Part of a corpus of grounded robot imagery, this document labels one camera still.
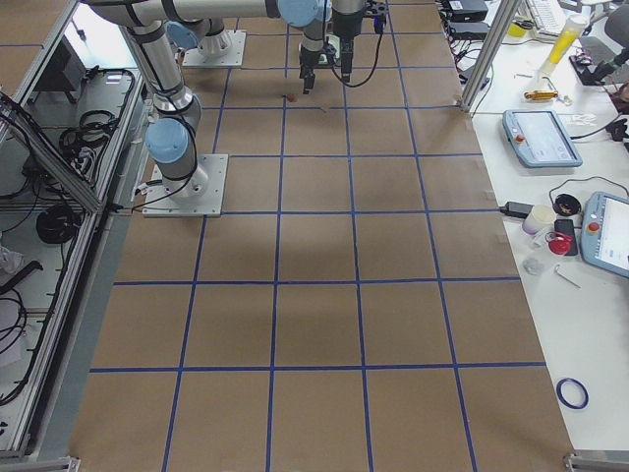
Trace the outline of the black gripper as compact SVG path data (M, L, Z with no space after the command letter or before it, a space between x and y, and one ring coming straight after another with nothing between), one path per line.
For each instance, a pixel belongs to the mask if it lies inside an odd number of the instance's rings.
M340 54L341 81L349 83L353 70L353 52ZM303 94L310 94L315 86L315 68L319 62L319 51L309 50L306 46L300 48L300 78L303 79Z
M332 31L339 38L340 53L354 49L354 38L362 32L364 18L374 20L376 33L383 33L388 7L384 2L372 0L333 0Z

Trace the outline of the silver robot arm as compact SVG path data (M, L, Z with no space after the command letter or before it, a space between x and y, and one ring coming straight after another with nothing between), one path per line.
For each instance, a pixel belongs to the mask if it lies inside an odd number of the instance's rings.
M184 51L196 49L204 61L214 61L230 52L232 38L225 31L225 17L281 19L302 30L303 93L314 88L315 68L325 45L326 1L164 1L162 7L170 39Z
M350 83L354 40L364 19L371 18L382 33L387 13L380 1L90 1L88 6L120 27L152 91L158 118L148 126L145 144L161 172L165 200L181 206L207 194L211 175L197 150L200 101L186 86L170 45L174 29L196 46L208 35L222 34L226 18L281 19L303 33L300 78L309 93L321 58L327 68L340 69L341 83Z

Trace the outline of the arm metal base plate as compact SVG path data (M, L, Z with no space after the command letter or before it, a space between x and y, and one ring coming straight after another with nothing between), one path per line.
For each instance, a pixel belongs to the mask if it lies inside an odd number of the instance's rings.
M239 68L243 64L247 32L242 29L225 29L204 37L198 46L189 49L183 59L185 68L224 69Z
M146 217L196 217L221 215L228 168L227 154L200 154L198 169L186 187L171 196L178 187L166 180L166 185L147 190L148 204L142 207Z

